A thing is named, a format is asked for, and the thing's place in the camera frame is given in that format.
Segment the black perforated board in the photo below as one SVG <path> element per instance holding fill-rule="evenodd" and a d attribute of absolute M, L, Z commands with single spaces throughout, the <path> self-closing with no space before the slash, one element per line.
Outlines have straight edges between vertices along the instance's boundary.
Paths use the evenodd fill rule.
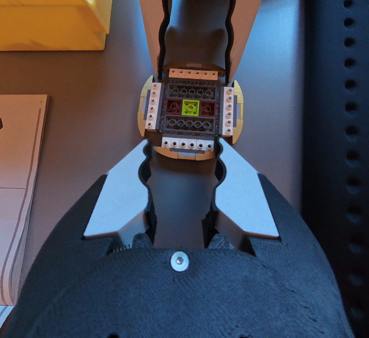
<path fill-rule="evenodd" d="M 306 0 L 303 217 L 368 337 L 369 0 Z"/>

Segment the toy instruction booklet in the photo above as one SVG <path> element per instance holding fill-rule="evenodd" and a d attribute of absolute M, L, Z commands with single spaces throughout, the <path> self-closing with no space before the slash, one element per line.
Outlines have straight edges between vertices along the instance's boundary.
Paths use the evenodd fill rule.
<path fill-rule="evenodd" d="M 47 95 L 0 96 L 0 304 L 14 305 L 44 129 Z"/>

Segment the yellow plastic bin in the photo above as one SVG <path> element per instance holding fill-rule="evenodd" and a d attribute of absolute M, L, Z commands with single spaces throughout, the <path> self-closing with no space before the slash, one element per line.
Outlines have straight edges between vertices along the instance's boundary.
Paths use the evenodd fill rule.
<path fill-rule="evenodd" d="M 0 0 L 1 51 L 103 50 L 112 0 Z"/>

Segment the round toy pot build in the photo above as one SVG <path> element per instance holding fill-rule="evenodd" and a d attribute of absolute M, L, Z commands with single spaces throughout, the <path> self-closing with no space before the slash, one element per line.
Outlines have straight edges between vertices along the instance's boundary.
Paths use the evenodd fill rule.
<path fill-rule="evenodd" d="M 213 64 L 172 63 L 168 78 L 150 77 L 137 114 L 142 137 L 152 133 L 153 148 L 173 159 L 203 161 L 215 156 L 215 139 L 237 142 L 243 128 L 240 85 L 222 86 L 224 70 Z"/>

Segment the grey desk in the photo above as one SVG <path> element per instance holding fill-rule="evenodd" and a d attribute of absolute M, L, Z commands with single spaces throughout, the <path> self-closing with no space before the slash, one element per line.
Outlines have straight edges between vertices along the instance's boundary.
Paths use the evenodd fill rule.
<path fill-rule="evenodd" d="M 262 0 L 235 79 L 244 125 L 234 145 L 301 212 L 304 0 Z M 50 232 L 142 137 L 140 93 L 153 74 L 139 0 L 113 0 L 104 51 L 1 53 L 1 94 L 49 95 L 21 284 Z M 215 159 L 150 161 L 157 248 L 202 248 Z"/>

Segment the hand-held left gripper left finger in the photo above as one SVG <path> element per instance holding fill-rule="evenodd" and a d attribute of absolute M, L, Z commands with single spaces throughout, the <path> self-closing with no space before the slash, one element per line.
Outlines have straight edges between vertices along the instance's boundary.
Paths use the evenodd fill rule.
<path fill-rule="evenodd" d="M 150 159 L 151 144 L 145 139 L 108 172 L 84 237 L 119 236 L 124 246 L 132 246 L 136 234 L 146 233 L 154 242 Z"/>

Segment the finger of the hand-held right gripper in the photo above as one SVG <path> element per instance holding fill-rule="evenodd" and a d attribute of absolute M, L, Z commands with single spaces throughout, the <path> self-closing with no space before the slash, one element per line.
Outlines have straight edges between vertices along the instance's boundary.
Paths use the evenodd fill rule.
<path fill-rule="evenodd" d="M 169 25 L 172 0 L 139 0 L 150 59 L 158 79 L 165 58 L 165 32 Z"/>
<path fill-rule="evenodd" d="M 228 45 L 225 51 L 225 80 L 230 82 L 238 68 L 261 0 L 229 0 L 225 20 Z"/>

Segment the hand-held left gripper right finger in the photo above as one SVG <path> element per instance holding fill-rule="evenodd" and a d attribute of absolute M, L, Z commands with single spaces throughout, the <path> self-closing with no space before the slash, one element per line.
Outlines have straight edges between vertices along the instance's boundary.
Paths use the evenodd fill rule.
<path fill-rule="evenodd" d="M 216 233 L 224 234 L 238 249 L 246 236 L 278 239 L 258 172 L 223 138 L 217 141 L 215 176 L 219 182 L 203 219 L 205 248 Z"/>

